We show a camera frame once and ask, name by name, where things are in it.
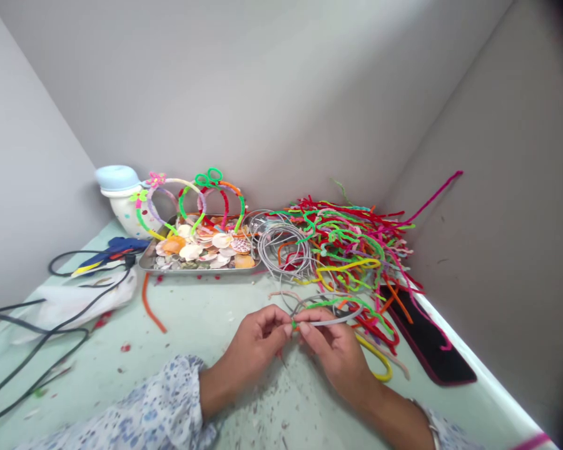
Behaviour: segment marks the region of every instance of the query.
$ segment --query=lid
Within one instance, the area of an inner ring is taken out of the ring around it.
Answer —
[[[96,170],[96,180],[104,191],[125,191],[140,184],[138,174],[129,166],[105,166]]]

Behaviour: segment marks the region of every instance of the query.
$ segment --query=white plastic bag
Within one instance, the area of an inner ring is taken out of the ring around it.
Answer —
[[[117,283],[124,275],[125,272],[112,276],[104,275],[100,280],[104,284]],[[126,306],[131,301],[137,285],[138,276],[135,269],[132,268],[125,281],[101,297],[85,314],[61,329],[77,328],[108,311]],[[45,298],[46,301],[28,307],[21,319],[36,327],[51,330],[78,314],[109,287],[40,286],[36,290],[36,296],[37,298]],[[11,342],[17,345],[24,344],[41,336],[34,331],[16,326],[11,335]]]

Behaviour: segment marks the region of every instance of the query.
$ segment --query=silver tray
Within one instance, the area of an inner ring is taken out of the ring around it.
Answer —
[[[222,214],[209,214],[209,217],[213,216],[222,216]],[[174,225],[175,221],[177,220],[177,216],[173,216],[171,219],[168,220],[169,225]],[[158,231],[158,234],[164,236],[168,233],[167,227],[163,225],[161,229]],[[139,268],[142,269],[144,272],[151,274],[151,275],[173,275],[173,276],[185,276],[185,275],[231,275],[231,274],[244,274],[250,275],[257,271],[259,266],[261,265],[261,260],[257,259],[258,255],[256,254],[255,249],[255,266],[249,269],[176,269],[176,270],[162,270],[162,269],[154,269],[156,255],[156,245],[158,244],[159,239],[154,238],[150,245],[144,250],[142,256],[139,257],[138,265]]]

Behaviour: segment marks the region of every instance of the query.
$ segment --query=wall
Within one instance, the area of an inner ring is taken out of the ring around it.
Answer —
[[[0,306],[109,219],[89,158],[0,20]]]
[[[547,432],[563,435],[563,36],[516,2],[385,202],[418,219],[413,272]]]
[[[96,166],[375,204],[510,0],[0,0]]]

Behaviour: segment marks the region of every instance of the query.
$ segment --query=table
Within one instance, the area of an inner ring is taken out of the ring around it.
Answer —
[[[86,249],[104,249],[109,239],[125,236],[118,222],[108,224]],[[63,266],[72,271],[87,259],[81,255]],[[74,369],[51,383],[43,397],[30,397],[0,419],[0,449],[42,436],[67,423],[91,417],[121,399],[147,377],[158,372],[176,354],[195,354],[213,364],[225,351],[242,318],[271,303],[285,308],[279,290],[266,274],[255,276],[165,277],[154,286],[148,299],[155,314],[168,328],[162,334],[147,317],[141,302],[143,273],[138,271],[138,289],[131,304],[113,314],[110,322],[73,355]],[[50,277],[46,284],[71,283]],[[303,298],[315,287],[292,287]],[[474,384],[440,387],[434,384],[402,339],[398,357],[407,365],[407,381],[397,366],[389,386],[401,395],[441,412],[467,430],[487,449],[508,449],[534,436],[539,427],[498,383],[461,338],[422,296],[422,306],[444,329],[453,344],[478,375]],[[14,326],[0,323],[0,380],[27,355],[31,346],[11,346]],[[39,354],[0,393],[0,409],[13,401],[48,366],[76,342],[69,336],[48,342]],[[131,351],[121,352],[124,343]],[[275,360],[263,379],[222,413],[216,449],[383,449],[384,442],[352,411],[327,384],[318,364],[296,342],[284,351],[283,363]],[[374,371],[385,370],[380,361],[365,352]],[[556,448],[552,443],[542,449]]]

